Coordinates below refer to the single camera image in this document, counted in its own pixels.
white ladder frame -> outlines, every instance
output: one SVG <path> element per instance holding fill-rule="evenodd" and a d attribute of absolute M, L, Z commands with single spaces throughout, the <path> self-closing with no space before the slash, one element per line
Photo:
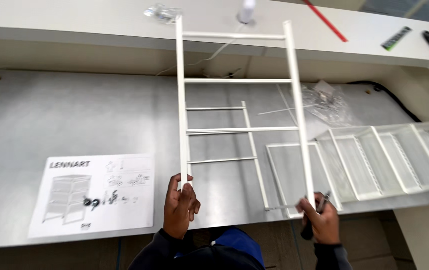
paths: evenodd
<path fill-rule="evenodd" d="M 268 200 L 266 198 L 266 192 L 264 189 L 264 184 L 261 178 L 261 172 L 259 169 L 259 162 L 256 154 L 256 149 L 254 145 L 254 140 L 252 136 L 253 131 L 282 131 L 282 130 L 298 130 L 299 132 L 299 143 L 301 146 L 301 155 L 303 160 L 303 169 L 306 182 L 306 193 L 307 199 L 315 208 L 314 200 L 314 191 L 313 191 L 313 180 L 311 176 L 311 164 L 309 160 L 309 150 L 307 144 L 307 135 L 306 135 L 306 122 L 304 117 L 303 109 L 303 99 L 301 94 L 301 85 L 299 82 L 299 73 L 298 65 L 296 62 L 296 52 L 295 52 L 295 42 L 293 39 L 293 30 L 291 28 L 291 21 L 283 22 L 284 34 L 240 34 L 240 33 L 210 33 L 210 32 L 183 32 L 183 17 L 179 15 L 176 18 L 176 67 L 177 67 L 177 80 L 178 80 L 178 112 L 179 112 L 179 159 L 181 165 L 181 188 L 185 183 L 187 183 L 187 174 L 191 173 L 191 164 L 192 161 L 188 162 L 190 159 L 189 153 L 189 136 L 191 135 L 208 135 L 208 134 L 230 134 L 230 133 L 248 133 L 249 141 L 251 144 L 251 150 L 253 156 L 249 159 L 253 159 L 256 165 L 256 173 L 258 175 L 258 180 L 261 188 L 261 194 L 263 198 L 265 210 L 269 210 Z M 257 40 L 284 40 L 286 46 L 286 53 L 288 57 L 289 73 L 290 79 L 211 79 L 211 78 L 185 78 L 184 75 L 184 49 L 183 41 L 184 37 L 206 37 L 206 38 L 231 38 L 231 39 L 257 39 Z M 298 127 L 251 127 L 249 123 L 249 118 L 247 116 L 246 103 L 242 102 L 242 108 L 237 107 L 236 109 L 242 109 L 245 115 L 245 128 L 209 128 L 209 129 L 188 129 L 187 128 L 187 108 L 186 108 L 186 93 L 185 93 L 185 83 L 241 83 L 241 84 L 291 84 L 291 91 L 295 104 L 296 118 L 298 121 Z M 227 108 L 223 107 L 225 110 L 234 109 L 233 107 Z M 220 107 L 211 107 L 211 108 L 188 108 L 188 110 L 221 110 Z M 232 160 L 241 160 L 241 158 L 231 158 Z M 198 161 L 197 163 L 203 162 L 220 162 L 227 160 L 203 160 Z"/>

furniture illustration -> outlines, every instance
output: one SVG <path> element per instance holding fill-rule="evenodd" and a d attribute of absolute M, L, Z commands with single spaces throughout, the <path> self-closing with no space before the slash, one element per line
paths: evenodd
<path fill-rule="evenodd" d="M 63 225 L 82 221 L 86 207 L 83 199 L 90 188 L 91 175 L 64 175 L 53 177 L 43 222 L 62 218 Z"/>

assembly instructions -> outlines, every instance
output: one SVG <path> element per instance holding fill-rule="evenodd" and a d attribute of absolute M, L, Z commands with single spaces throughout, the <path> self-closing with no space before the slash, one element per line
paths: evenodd
<path fill-rule="evenodd" d="M 49 157 L 28 237 L 153 226 L 151 154 Z"/>

gray desk surface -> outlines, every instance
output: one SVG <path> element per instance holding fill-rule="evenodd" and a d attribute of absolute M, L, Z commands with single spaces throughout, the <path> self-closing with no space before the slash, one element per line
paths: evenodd
<path fill-rule="evenodd" d="M 0 246 L 54 243 L 153 233 L 163 224 L 167 183 L 179 172 L 175 77 L 0 71 Z M 384 92 L 343 85 L 346 100 L 364 125 L 407 123 L 411 119 Z M 239 106 L 247 102 L 251 125 L 292 126 L 271 84 L 187 85 L 187 106 Z M 308 137 L 327 126 L 307 114 Z M 242 127 L 240 111 L 190 111 L 190 128 Z M 296 132 L 254 133 L 270 205 L 279 205 L 265 145 L 295 142 Z M 246 134 L 194 136 L 192 160 L 250 156 Z M 155 154 L 154 226 L 132 230 L 28 239 L 31 215 L 46 158 L 124 153 Z M 201 202 L 191 229 L 285 219 L 265 211 L 254 163 L 250 160 L 193 165 Z M 343 204 L 344 213 L 429 204 L 429 192 Z"/>

hand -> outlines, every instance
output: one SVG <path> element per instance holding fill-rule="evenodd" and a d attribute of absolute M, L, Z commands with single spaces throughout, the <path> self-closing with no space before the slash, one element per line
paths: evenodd
<path fill-rule="evenodd" d="M 314 194 L 314 197 L 316 204 L 318 205 L 323 194 L 317 192 Z M 306 225 L 307 218 L 311 220 L 313 235 L 318 243 L 326 245 L 335 245 L 340 243 L 338 212 L 330 202 L 325 202 L 322 214 L 318 214 L 306 198 L 302 198 L 299 201 L 298 205 L 296 205 L 296 209 L 299 213 L 302 211 L 305 213 L 303 216 L 303 225 Z"/>
<path fill-rule="evenodd" d="M 199 212 L 201 203 L 196 199 L 191 184 L 186 183 L 183 191 L 176 190 L 181 174 L 173 175 L 169 181 L 166 201 L 164 202 L 164 224 L 163 230 L 170 236 L 182 239 L 187 232 L 189 222 L 194 220 L 194 214 Z"/>

